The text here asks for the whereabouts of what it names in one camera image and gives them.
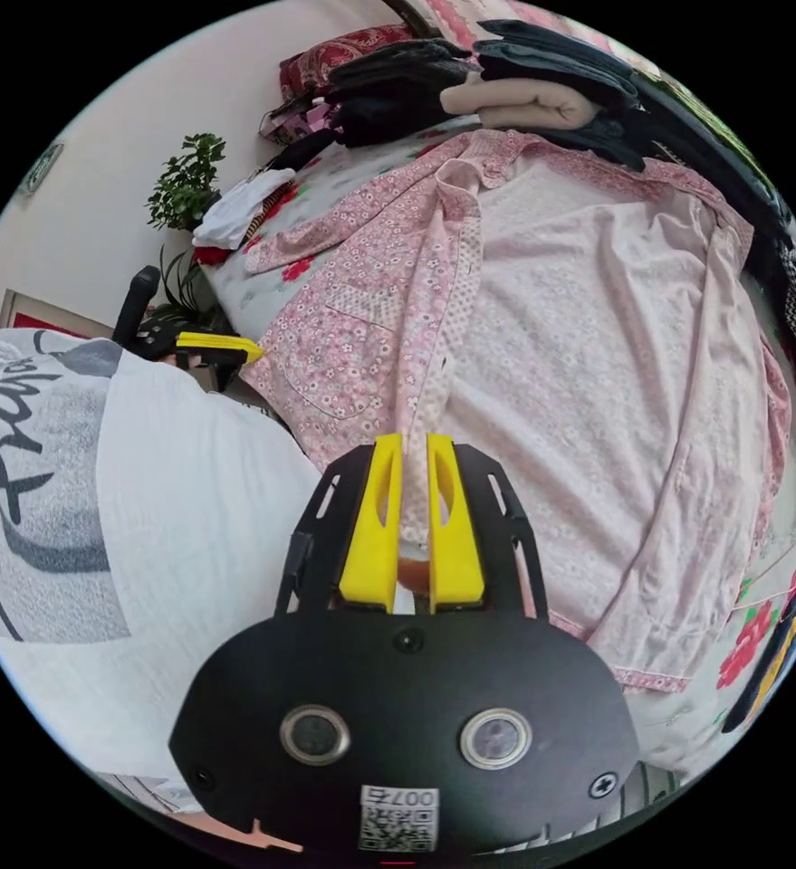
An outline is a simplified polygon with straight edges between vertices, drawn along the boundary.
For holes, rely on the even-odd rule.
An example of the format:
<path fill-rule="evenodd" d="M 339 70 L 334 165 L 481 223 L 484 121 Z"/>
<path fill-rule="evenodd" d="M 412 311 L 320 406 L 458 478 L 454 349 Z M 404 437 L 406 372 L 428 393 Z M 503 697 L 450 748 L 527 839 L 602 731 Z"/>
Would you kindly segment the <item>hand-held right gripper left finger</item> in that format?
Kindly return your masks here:
<path fill-rule="evenodd" d="M 348 605 L 393 611 L 398 583 L 402 463 L 401 433 L 378 437 L 338 585 Z"/>

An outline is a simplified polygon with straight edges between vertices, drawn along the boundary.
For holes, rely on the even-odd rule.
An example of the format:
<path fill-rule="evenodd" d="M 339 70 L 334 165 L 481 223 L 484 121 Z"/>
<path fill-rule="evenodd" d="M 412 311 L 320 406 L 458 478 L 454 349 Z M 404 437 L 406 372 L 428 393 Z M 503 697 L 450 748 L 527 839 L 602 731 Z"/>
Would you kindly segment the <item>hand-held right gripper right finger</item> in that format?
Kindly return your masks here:
<path fill-rule="evenodd" d="M 427 435 L 428 598 L 433 613 L 480 606 L 484 575 L 454 442 Z"/>

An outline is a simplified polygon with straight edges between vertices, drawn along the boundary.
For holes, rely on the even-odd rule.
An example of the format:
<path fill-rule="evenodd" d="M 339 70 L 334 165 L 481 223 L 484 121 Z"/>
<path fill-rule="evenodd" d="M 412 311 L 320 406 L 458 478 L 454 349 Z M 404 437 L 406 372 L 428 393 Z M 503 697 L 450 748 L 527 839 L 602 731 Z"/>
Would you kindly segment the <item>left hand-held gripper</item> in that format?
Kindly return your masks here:
<path fill-rule="evenodd" d="M 190 374 L 205 391 L 225 393 L 236 366 L 254 364 L 263 349 L 254 341 L 220 334 L 185 321 L 147 319 L 137 326 L 115 326 L 115 342 L 147 361 L 172 363 Z"/>

